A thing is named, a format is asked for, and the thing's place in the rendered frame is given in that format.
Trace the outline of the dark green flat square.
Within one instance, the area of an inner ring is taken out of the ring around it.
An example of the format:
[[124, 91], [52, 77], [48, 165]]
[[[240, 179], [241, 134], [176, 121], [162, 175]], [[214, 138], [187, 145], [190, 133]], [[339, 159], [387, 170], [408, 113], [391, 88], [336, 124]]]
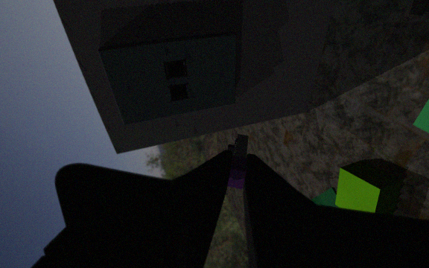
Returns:
[[337, 193], [335, 189], [331, 187], [327, 191], [324, 191], [323, 193], [319, 194], [319, 196], [313, 198], [312, 201], [315, 202], [317, 205], [327, 205], [338, 208], [338, 206], [335, 205], [336, 194]]

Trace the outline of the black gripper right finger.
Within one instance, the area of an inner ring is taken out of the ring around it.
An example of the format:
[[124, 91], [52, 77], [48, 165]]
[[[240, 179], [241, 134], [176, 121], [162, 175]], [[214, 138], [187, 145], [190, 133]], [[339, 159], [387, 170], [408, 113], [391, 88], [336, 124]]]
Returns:
[[332, 251], [429, 262], [429, 220], [317, 205], [247, 154], [249, 268], [320, 268]]

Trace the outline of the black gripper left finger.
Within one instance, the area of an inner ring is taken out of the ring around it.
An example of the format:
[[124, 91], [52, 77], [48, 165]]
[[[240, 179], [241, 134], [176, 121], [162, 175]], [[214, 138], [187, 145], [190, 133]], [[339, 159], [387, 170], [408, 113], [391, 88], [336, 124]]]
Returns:
[[66, 226], [160, 240], [171, 247], [171, 268], [204, 268], [231, 163], [224, 150], [176, 179], [74, 163], [57, 171], [55, 188]]

